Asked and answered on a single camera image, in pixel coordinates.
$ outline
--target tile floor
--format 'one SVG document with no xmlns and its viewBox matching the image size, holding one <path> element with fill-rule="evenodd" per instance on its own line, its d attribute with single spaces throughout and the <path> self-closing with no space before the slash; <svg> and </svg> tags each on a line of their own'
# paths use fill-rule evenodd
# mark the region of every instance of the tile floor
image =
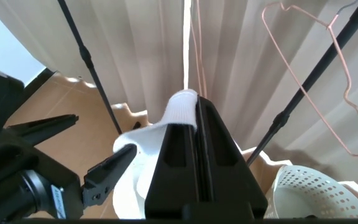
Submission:
<svg viewBox="0 0 358 224">
<path fill-rule="evenodd" d="M 148 123 L 145 116 L 128 116 L 126 109 L 114 110 L 122 131 L 131 130 L 136 121 Z M 112 145 L 118 137 L 96 88 L 54 75 L 9 118 L 6 125 L 63 114 L 76 114 L 80 118 L 76 125 L 42 142 L 37 148 L 76 172 L 83 182 L 90 167 L 112 154 Z M 51 216 L 39 212 L 32 217 Z M 102 206 L 88 207 L 82 218 L 117 218 L 111 197 Z"/>
</svg>

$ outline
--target white label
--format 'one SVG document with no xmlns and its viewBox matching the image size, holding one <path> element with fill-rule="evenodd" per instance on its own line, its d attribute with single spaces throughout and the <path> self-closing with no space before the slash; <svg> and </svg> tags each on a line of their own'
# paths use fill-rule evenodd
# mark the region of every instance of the white label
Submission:
<svg viewBox="0 0 358 224">
<path fill-rule="evenodd" d="M 51 185 L 50 188 L 52 189 L 53 200 L 55 201 L 57 217 L 59 219 L 66 219 L 66 212 L 65 212 L 65 206 L 63 205 L 62 191 L 60 191 L 60 189 L 58 189 L 54 185 Z"/>
</svg>

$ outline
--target beige curtain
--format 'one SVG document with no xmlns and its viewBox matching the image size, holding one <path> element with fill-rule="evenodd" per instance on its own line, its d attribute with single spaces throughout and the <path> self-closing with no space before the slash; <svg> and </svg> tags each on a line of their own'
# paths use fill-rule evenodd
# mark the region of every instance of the beige curtain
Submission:
<svg viewBox="0 0 358 224">
<path fill-rule="evenodd" d="M 298 87 L 261 20 L 271 0 L 200 0 L 203 64 L 208 98 L 243 149 L 256 146 Z M 347 1 L 283 1 L 330 21 Z M 190 41 L 189 87 L 198 90 L 192 36 L 183 40 L 181 0 L 67 0 L 111 104 L 147 110 L 150 122 L 183 88 L 183 41 Z M 334 25 L 338 34 L 358 4 Z M 192 10 L 196 36 L 198 20 Z M 91 77 L 56 0 L 0 0 L 0 19 L 40 62 L 68 77 Z M 269 26 L 303 81 L 331 44 L 324 27 L 297 12 L 271 8 Z M 343 49 L 358 104 L 358 31 Z M 346 79 L 335 59 L 310 91 L 338 135 L 358 152 L 358 117 L 342 99 Z M 273 160 L 319 169 L 337 180 L 358 182 L 358 158 L 346 154 L 303 100 L 266 148 Z"/>
</svg>

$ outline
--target perforated basket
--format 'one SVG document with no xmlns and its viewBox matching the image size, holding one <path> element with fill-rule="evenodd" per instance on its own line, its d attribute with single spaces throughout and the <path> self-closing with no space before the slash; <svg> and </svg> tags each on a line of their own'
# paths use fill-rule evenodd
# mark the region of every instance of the perforated basket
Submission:
<svg viewBox="0 0 358 224">
<path fill-rule="evenodd" d="M 317 170 L 284 166 L 267 192 L 265 218 L 358 218 L 358 199 Z"/>
</svg>

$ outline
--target black cable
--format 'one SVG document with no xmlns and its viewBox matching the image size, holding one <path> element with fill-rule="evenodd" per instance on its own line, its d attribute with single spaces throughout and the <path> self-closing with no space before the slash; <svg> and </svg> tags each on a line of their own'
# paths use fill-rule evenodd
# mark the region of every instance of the black cable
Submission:
<svg viewBox="0 0 358 224">
<path fill-rule="evenodd" d="M 107 99 L 106 93 L 103 90 L 103 87 L 99 80 L 98 74 L 96 73 L 96 70 L 94 69 L 93 62 L 91 59 L 91 54 L 81 40 L 80 33 L 78 32 L 78 29 L 77 29 L 77 27 L 74 23 L 74 20 L 70 14 L 70 11 L 68 10 L 67 4 L 66 4 L 65 0 L 57 0 L 57 1 L 59 2 L 60 8 L 62 9 L 63 14 L 66 17 L 67 23 L 70 26 L 70 29 L 74 35 L 74 38 L 77 41 L 78 47 L 80 48 L 81 58 L 84 60 L 86 66 L 89 69 L 89 72 L 91 73 L 93 81 L 96 84 L 96 87 L 98 88 L 100 95 L 102 96 L 104 105 L 106 106 L 107 111 L 110 114 L 110 117 L 117 129 L 117 132 L 118 132 L 118 134 L 122 134 L 121 128 L 119 127 L 117 119 L 111 109 L 111 105 L 109 103 L 109 100 Z"/>
<path fill-rule="evenodd" d="M 350 40 L 353 34 L 358 30 L 358 7 L 353 12 L 353 15 L 350 17 L 346 26 L 343 28 L 341 33 L 337 37 L 337 42 L 340 48 L 343 48 L 346 43 Z M 323 72 L 327 69 L 329 64 L 334 60 L 337 55 L 337 51 L 335 49 L 334 44 L 327 49 L 326 53 L 321 57 L 320 61 L 317 63 L 315 68 L 311 71 L 308 78 L 303 82 L 302 86 L 305 91 L 309 91 L 313 84 L 317 81 L 317 79 L 323 74 Z M 275 119 L 273 120 L 273 124 L 270 126 L 269 130 L 262 138 L 261 142 L 256 147 L 255 151 L 251 154 L 251 156 L 247 160 L 248 166 L 252 164 L 252 162 L 257 158 L 260 152 L 265 148 L 267 143 L 273 138 L 273 136 L 280 130 L 280 128 L 284 127 L 285 123 L 288 121 L 291 112 L 296 108 L 298 103 L 303 98 L 303 92 L 301 89 L 295 93 L 289 104 L 285 107 L 285 109 L 279 113 Z"/>
</svg>

